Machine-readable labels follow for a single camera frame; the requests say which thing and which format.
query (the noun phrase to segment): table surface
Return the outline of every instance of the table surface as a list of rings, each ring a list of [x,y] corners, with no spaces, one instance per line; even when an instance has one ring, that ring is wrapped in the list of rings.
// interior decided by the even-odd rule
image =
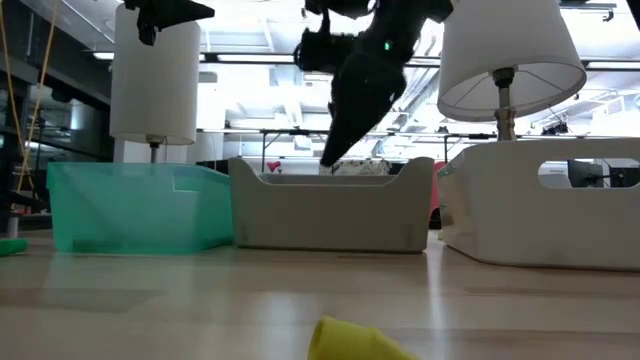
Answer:
[[[633,273],[481,264],[435,239],[424,255],[72,256],[36,243],[0,258],[0,351],[302,360],[314,324],[332,315],[425,360],[640,359],[639,285]]]

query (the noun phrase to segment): red object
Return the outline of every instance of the red object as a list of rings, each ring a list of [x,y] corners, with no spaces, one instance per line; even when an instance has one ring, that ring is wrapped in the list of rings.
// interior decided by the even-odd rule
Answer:
[[[440,207],[440,201],[438,199],[438,171],[445,167],[447,164],[444,161],[437,162],[433,165],[433,185],[431,190],[431,210],[429,214],[433,215],[433,211]]]
[[[268,162],[267,166],[269,167],[269,170],[271,170],[271,172],[274,172],[277,168],[282,166],[282,163],[280,161]]]

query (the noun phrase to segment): yellow plastic cup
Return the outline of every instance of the yellow plastic cup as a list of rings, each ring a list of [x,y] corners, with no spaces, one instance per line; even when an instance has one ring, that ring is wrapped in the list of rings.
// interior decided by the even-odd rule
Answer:
[[[417,360],[378,329],[324,316],[316,325],[308,360]]]

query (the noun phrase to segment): white lampshade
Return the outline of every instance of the white lampshade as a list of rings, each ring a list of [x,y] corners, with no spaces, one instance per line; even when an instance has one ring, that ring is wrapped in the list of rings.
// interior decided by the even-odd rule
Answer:
[[[461,0],[445,21],[438,109],[451,119],[492,121],[492,73],[514,67],[511,107],[536,113],[576,94],[587,76],[557,0]]]
[[[189,22],[162,30],[154,46],[138,39],[138,11],[116,10],[111,85],[111,136],[169,145],[196,138],[200,27]]]

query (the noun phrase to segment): translucent green storage bin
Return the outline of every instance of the translucent green storage bin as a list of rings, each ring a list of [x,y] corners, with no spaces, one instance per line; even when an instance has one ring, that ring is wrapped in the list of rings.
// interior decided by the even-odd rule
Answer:
[[[56,249],[191,254],[233,239],[227,175],[200,166],[50,163]]]

